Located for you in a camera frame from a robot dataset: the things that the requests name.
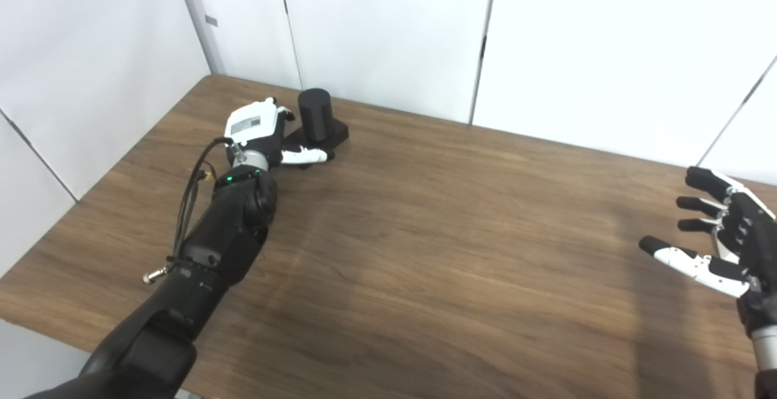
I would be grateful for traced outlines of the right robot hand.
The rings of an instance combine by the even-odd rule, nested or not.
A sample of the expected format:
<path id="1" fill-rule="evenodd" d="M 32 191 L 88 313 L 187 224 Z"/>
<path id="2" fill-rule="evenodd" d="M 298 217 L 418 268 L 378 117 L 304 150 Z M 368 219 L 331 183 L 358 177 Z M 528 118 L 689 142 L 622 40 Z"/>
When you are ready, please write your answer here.
<path id="1" fill-rule="evenodd" d="M 707 233 L 713 255 L 644 236 L 639 248 L 697 283 L 736 299 L 748 336 L 775 326 L 775 213 L 743 183 L 712 169 L 691 166 L 685 182 L 708 198 L 682 196 L 678 208 L 703 217 L 682 219 L 678 230 Z"/>

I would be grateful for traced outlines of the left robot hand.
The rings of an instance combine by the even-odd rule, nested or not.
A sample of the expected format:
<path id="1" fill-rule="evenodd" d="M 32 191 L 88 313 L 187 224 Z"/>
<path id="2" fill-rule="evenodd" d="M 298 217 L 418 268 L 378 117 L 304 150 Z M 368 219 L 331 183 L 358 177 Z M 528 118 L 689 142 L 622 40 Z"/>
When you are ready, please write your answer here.
<path id="1" fill-rule="evenodd" d="M 322 148 L 284 144 L 285 128 L 295 114 L 278 106 L 274 97 L 236 109 L 228 117 L 225 137 L 231 168 L 242 165 L 269 171 L 280 165 L 311 165 L 335 158 L 335 153 Z"/>

